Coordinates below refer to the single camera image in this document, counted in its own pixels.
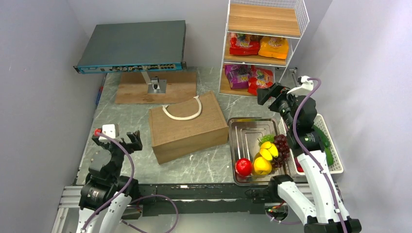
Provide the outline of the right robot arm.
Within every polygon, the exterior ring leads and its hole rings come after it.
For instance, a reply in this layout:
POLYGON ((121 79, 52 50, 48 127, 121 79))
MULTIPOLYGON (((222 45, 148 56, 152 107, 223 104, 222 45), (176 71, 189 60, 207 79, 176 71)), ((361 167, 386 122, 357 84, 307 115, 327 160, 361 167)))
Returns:
POLYGON ((274 98, 268 108, 281 115, 291 156, 301 165, 313 200, 299 190, 290 175, 272 177, 268 196, 273 201, 284 200, 299 217, 306 233, 359 233, 361 223, 350 216, 339 197, 329 171, 325 145, 314 128, 318 113, 312 93, 298 95, 278 83, 257 90, 259 105, 274 98))

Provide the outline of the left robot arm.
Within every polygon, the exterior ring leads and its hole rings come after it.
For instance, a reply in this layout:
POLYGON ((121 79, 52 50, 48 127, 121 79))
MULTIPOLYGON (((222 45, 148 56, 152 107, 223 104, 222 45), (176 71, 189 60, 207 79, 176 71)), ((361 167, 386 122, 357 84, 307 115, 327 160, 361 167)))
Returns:
POLYGON ((127 136, 130 142, 116 140, 108 134, 103 136, 101 128, 92 136, 102 150, 93 157, 80 191, 78 233, 114 232, 128 204, 139 199, 138 180, 120 174, 124 159, 132 162, 131 153, 143 148, 139 131, 127 136))

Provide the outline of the brown burlap grocery bag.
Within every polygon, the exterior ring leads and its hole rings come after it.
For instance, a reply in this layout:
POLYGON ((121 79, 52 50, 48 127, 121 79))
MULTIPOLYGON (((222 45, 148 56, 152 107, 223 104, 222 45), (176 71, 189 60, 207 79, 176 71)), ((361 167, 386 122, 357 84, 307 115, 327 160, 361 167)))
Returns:
POLYGON ((228 125, 214 92, 149 110, 151 145, 158 164, 225 144, 228 125))

